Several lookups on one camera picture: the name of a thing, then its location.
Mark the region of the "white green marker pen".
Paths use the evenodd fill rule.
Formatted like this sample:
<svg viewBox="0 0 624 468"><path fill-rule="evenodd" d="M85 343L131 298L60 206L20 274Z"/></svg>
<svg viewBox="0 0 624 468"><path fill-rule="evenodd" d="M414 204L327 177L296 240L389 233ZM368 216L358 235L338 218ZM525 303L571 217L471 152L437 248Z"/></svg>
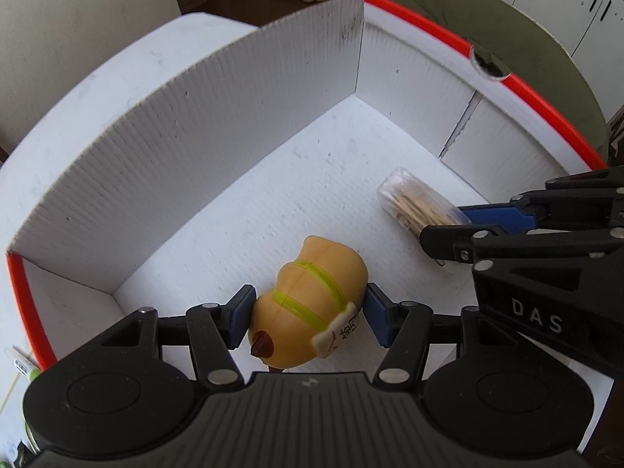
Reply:
<svg viewBox="0 0 624 468"><path fill-rule="evenodd" d="M41 374L41 370L28 357L14 347L7 347L4 352L13 364L16 371L28 381L33 381Z"/></svg>

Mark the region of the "clear toothpick container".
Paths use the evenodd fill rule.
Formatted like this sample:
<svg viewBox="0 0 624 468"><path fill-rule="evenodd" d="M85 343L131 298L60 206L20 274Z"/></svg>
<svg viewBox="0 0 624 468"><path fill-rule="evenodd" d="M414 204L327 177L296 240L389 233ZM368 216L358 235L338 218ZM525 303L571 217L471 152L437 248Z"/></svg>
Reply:
<svg viewBox="0 0 624 468"><path fill-rule="evenodd" d="M426 226L468 225L454 204L404 168L397 168L376 189L385 213L419 238Z"/></svg>

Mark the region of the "green upholstered chair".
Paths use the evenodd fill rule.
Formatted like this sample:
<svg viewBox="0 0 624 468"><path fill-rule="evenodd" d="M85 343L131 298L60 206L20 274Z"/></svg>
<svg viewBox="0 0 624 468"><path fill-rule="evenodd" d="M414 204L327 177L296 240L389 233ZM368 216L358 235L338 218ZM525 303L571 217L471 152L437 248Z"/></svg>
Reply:
<svg viewBox="0 0 624 468"><path fill-rule="evenodd" d="M502 0L391 1L472 43L497 74L516 74L608 158L609 129L597 98L570 55L538 23Z"/></svg>

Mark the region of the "red and white cardboard box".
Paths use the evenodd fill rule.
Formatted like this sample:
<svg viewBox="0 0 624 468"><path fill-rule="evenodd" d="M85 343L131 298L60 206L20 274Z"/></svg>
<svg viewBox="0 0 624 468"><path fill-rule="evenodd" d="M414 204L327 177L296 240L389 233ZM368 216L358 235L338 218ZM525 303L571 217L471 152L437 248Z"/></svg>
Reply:
<svg viewBox="0 0 624 468"><path fill-rule="evenodd" d="M515 74L389 0L332 0L262 28L204 14L140 39L58 103L1 170L7 274L42 372L22 401L29 467L581 467L613 379L480 310L472 264L436 261L376 189L404 168L458 208L515 204L609 169ZM310 236L355 250L395 302L460 315L421 391L373 386L360 311L331 356L276 372L230 352L235 391L104 347L142 307L257 299Z"/></svg>

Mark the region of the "tan squishy bread toy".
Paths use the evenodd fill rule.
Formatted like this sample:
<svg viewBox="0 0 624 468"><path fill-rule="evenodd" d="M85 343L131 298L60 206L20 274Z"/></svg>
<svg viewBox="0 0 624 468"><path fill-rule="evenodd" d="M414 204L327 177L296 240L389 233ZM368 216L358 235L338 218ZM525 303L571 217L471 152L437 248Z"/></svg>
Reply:
<svg viewBox="0 0 624 468"><path fill-rule="evenodd" d="M254 304L251 355L276 372L331 356L358 328L367 282L367 266L355 250L306 238L273 289Z"/></svg>

